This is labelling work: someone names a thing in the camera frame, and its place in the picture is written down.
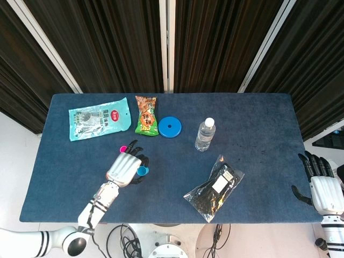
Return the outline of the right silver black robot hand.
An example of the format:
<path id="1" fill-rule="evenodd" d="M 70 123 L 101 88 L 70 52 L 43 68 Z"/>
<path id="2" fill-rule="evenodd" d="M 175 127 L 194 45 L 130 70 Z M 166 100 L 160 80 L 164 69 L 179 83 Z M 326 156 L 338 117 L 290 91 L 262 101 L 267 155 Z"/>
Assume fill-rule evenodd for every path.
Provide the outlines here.
<path id="1" fill-rule="evenodd" d="M 298 154 L 302 161 L 311 190 L 311 197 L 302 195 L 295 185 L 291 186 L 294 196 L 312 206 L 322 216 L 343 214 L 343 191 L 340 181 L 335 178 L 330 163 L 305 151 Z"/>

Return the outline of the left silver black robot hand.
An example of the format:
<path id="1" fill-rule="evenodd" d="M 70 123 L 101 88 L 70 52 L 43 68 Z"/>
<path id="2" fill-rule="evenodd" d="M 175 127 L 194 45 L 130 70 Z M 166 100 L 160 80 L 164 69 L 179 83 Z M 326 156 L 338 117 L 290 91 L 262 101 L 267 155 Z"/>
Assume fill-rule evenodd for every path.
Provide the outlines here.
<path id="1" fill-rule="evenodd" d="M 149 173 L 149 158 L 138 153 L 142 147 L 134 148 L 137 140 L 133 140 L 126 150 L 118 155 L 110 169 L 106 172 L 108 181 L 120 188 L 130 184 L 140 184 Z"/>

